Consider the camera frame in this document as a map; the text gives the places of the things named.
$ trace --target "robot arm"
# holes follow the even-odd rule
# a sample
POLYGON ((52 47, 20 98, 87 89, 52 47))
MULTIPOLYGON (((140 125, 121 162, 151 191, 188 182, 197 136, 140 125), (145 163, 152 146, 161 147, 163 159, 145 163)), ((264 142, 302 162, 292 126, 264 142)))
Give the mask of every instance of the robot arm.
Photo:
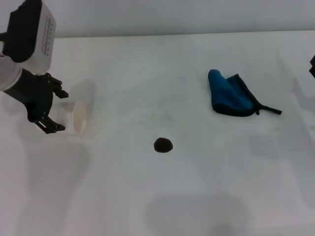
POLYGON ((23 103, 28 120, 46 134, 65 127, 49 118, 53 94, 68 97, 62 82, 46 73, 50 67, 56 22, 41 0, 25 0, 10 14, 0 33, 0 91, 23 103))

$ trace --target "blue cloth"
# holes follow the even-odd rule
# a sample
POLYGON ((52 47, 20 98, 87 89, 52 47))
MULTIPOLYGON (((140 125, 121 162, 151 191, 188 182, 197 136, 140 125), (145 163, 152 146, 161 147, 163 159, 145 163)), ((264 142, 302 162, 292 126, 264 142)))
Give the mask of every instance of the blue cloth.
POLYGON ((265 109, 277 114, 281 111, 261 105, 248 90, 239 75, 225 79, 218 70, 210 70, 208 80, 211 89, 212 107, 221 114, 237 117, 259 114, 265 109))

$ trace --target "white cup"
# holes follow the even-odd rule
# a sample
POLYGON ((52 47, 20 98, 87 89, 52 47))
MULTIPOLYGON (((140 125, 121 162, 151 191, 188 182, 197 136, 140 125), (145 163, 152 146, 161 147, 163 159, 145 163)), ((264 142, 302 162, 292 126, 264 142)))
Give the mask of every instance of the white cup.
POLYGON ((87 124, 87 106, 81 101, 53 104, 48 116, 65 127, 57 133, 82 136, 87 124))

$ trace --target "white table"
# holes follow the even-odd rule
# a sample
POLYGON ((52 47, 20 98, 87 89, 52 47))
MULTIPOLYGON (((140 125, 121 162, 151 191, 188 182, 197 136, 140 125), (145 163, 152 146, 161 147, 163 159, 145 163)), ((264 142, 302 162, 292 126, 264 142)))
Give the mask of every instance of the white table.
POLYGON ((1 94, 0 235, 313 236, 314 55, 312 31, 56 39, 87 132, 44 135, 1 94), (215 113, 214 68, 282 115, 215 113))

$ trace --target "white surface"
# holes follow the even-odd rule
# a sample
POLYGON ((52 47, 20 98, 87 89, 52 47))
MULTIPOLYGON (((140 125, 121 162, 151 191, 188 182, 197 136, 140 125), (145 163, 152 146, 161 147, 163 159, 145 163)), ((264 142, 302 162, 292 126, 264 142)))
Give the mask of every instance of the white surface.
MULTIPOLYGON (((1 0, 0 31, 23 0, 1 0)), ((57 37, 313 30, 313 0, 44 0, 57 37)))
POLYGON ((315 32, 57 39, 83 141, 0 98, 1 236, 313 236, 315 32), (207 73, 281 109, 215 113, 207 73), (174 149, 156 153, 158 137, 174 149))

